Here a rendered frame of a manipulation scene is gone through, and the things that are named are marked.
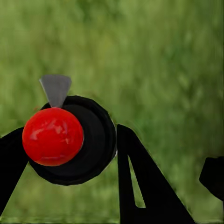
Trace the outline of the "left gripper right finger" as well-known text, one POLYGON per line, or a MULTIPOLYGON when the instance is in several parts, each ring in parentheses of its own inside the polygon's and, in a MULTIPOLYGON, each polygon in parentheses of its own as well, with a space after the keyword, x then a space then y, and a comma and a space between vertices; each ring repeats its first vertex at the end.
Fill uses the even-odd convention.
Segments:
POLYGON ((117 125, 120 224, 196 224, 135 132, 117 125), (128 156, 145 208, 135 204, 128 156))

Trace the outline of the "pesticide atomizer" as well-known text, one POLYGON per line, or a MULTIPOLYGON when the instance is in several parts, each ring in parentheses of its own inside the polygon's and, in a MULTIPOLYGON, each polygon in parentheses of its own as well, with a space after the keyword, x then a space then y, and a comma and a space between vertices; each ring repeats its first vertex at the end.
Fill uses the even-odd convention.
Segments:
POLYGON ((67 96, 72 79, 41 76, 48 103, 24 126, 22 144, 36 173, 53 184, 78 185, 98 176, 117 154, 117 130, 108 111, 67 96))

